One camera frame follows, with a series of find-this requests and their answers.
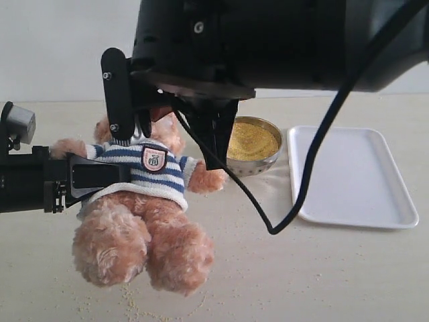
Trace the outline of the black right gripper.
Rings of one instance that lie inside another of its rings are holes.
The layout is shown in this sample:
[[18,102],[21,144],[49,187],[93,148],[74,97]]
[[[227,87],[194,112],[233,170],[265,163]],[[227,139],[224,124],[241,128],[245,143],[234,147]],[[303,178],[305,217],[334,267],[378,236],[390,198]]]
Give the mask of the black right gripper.
[[237,99],[339,87],[346,12],[346,1],[142,1],[130,75],[182,96],[174,113],[206,169],[224,170]]

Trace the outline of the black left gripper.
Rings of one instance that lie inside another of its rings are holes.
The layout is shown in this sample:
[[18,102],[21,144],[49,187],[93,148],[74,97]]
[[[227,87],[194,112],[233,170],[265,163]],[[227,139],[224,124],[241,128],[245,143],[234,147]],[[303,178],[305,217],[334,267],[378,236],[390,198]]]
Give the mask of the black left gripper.
[[48,147],[34,146],[30,154],[1,155],[1,212],[43,210],[61,213],[119,182],[131,181],[131,169],[67,154],[50,157]]

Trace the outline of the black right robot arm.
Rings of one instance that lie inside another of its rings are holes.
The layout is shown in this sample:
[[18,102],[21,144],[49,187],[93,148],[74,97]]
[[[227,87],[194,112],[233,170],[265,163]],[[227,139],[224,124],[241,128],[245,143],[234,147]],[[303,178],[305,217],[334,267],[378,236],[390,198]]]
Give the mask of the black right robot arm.
[[257,89],[334,91],[311,166],[350,92],[427,57],[427,1],[142,1],[130,75],[186,116],[209,169],[225,164],[238,103]]

